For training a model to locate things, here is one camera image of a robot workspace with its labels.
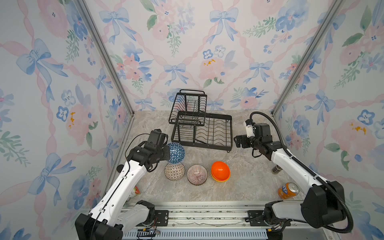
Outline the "blue triangle pattern bowl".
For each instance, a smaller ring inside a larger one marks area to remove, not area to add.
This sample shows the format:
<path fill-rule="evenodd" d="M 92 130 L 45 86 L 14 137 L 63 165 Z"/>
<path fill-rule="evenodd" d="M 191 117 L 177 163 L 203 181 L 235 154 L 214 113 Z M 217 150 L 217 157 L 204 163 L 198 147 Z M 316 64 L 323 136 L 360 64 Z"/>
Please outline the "blue triangle pattern bowl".
<path fill-rule="evenodd" d="M 179 143 L 169 143 L 167 144 L 170 150 L 170 159 L 168 162 L 170 164 L 179 164 L 185 158 L 185 149 Z"/>

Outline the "pink striped bowl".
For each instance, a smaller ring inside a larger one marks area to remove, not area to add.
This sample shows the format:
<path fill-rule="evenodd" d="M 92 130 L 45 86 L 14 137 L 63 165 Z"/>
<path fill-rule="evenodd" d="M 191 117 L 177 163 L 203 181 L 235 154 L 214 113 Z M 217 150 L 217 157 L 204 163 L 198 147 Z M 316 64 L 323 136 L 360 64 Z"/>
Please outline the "pink striped bowl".
<path fill-rule="evenodd" d="M 208 178 L 207 169 L 201 165 L 193 165 L 188 169 L 187 178 L 194 186 L 203 185 Z"/>

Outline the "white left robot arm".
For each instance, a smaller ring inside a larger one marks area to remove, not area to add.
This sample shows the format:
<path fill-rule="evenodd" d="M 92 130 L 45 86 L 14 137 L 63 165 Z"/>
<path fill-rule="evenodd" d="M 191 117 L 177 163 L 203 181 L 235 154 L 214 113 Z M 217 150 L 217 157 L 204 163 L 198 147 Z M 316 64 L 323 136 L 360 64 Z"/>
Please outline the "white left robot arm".
<path fill-rule="evenodd" d="M 80 214 L 75 227 L 80 240 L 121 240 L 138 225 L 155 223 L 155 206 L 139 201 L 125 213 L 122 208 L 139 180 L 153 172 L 160 161 L 170 159 L 168 135 L 160 129 L 150 132 L 148 140 L 130 150 L 120 174 L 101 201 L 87 214 Z"/>

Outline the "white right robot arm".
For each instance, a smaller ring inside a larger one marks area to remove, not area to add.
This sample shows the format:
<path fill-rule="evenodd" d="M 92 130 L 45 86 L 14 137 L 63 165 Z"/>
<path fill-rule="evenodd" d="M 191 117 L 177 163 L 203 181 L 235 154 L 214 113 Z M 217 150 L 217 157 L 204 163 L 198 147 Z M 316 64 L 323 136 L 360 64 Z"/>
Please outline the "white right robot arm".
<path fill-rule="evenodd" d="M 298 160 L 282 142 L 274 141 L 268 124 L 247 120 L 244 125 L 246 134 L 234 138 L 236 146 L 259 151 L 282 168 L 305 194 L 305 199 L 299 203 L 275 201 L 266 204 L 262 216 L 254 217 L 254 221 L 265 222 L 269 226 L 284 226 L 291 221 L 304 222 L 315 229 L 331 229 L 334 223 L 343 220 L 347 220 L 348 225 L 353 224 L 341 184 L 319 176 Z"/>

